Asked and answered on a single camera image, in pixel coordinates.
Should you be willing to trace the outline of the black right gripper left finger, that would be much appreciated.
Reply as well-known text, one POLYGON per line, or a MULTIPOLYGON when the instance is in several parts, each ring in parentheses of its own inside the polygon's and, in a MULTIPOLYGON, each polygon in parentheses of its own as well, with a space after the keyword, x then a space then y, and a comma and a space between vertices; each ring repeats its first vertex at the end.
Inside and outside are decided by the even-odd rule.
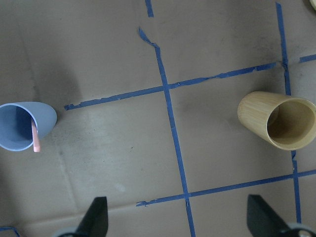
POLYGON ((105 237, 108 232, 107 197, 96 197, 75 231, 76 237, 105 237))

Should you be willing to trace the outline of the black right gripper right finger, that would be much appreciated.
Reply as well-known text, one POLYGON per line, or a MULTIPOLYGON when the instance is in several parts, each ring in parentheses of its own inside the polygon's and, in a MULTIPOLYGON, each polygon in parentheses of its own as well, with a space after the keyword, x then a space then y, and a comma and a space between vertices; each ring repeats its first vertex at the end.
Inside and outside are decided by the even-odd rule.
POLYGON ((247 198, 247 227, 253 237, 281 237, 290 227, 260 195, 247 198))

